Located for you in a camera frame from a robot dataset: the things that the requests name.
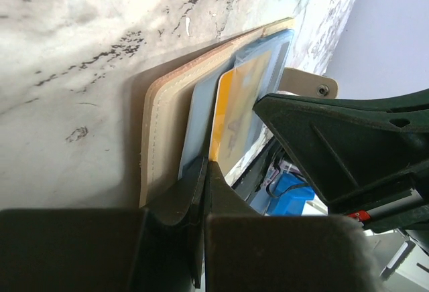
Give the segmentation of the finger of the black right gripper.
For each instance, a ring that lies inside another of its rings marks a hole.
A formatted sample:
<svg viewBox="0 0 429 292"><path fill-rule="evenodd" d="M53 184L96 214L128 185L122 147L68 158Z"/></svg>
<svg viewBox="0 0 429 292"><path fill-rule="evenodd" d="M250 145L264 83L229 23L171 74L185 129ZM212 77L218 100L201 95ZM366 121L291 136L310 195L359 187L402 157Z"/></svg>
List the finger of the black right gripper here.
<svg viewBox="0 0 429 292"><path fill-rule="evenodd" d="M428 91L375 100L264 96L253 108L332 214L428 229Z"/></svg>

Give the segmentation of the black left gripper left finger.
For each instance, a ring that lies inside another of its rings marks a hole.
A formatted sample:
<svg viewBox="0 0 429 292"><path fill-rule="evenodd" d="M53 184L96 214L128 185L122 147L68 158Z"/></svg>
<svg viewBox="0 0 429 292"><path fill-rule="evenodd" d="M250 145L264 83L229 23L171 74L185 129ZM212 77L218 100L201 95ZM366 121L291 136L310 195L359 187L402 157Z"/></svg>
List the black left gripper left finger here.
<svg viewBox="0 0 429 292"><path fill-rule="evenodd" d="M193 291L208 160L142 208L1 212L2 291Z"/></svg>

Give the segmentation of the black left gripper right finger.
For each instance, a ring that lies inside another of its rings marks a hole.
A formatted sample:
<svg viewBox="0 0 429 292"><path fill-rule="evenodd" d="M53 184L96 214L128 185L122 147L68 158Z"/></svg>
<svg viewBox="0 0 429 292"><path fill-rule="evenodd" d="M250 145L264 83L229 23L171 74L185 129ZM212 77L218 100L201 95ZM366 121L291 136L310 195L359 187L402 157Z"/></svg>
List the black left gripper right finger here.
<svg viewBox="0 0 429 292"><path fill-rule="evenodd" d="M344 216L262 216L211 162L204 222L207 291L382 291L361 226Z"/></svg>

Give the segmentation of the beige card holder wallet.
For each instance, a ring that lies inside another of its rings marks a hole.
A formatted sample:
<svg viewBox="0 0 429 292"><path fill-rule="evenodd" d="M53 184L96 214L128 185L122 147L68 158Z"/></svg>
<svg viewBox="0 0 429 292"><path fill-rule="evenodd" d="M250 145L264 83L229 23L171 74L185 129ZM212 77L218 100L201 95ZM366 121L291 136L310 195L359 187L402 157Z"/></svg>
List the beige card holder wallet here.
<svg viewBox="0 0 429 292"><path fill-rule="evenodd" d="M140 206L165 192L178 177L179 155L194 87L205 74L214 72L231 59L239 48L283 29L294 29L298 39L292 51L292 67L323 74L327 63L320 56L305 56L311 49L331 57L324 44L316 45L317 23L285 18L236 34L226 40L200 46L139 74L135 97L141 110Z"/></svg>

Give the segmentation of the gold credit card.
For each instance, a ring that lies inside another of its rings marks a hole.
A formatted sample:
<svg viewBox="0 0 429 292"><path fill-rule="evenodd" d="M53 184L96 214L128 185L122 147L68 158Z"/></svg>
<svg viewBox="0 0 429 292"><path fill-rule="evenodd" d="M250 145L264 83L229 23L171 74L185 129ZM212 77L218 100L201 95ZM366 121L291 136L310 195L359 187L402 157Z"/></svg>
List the gold credit card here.
<svg viewBox="0 0 429 292"><path fill-rule="evenodd" d="M208 157L227 175L245 152L257 99L271 52L266 51L235 66L220 80L215 102Z"/></svg>

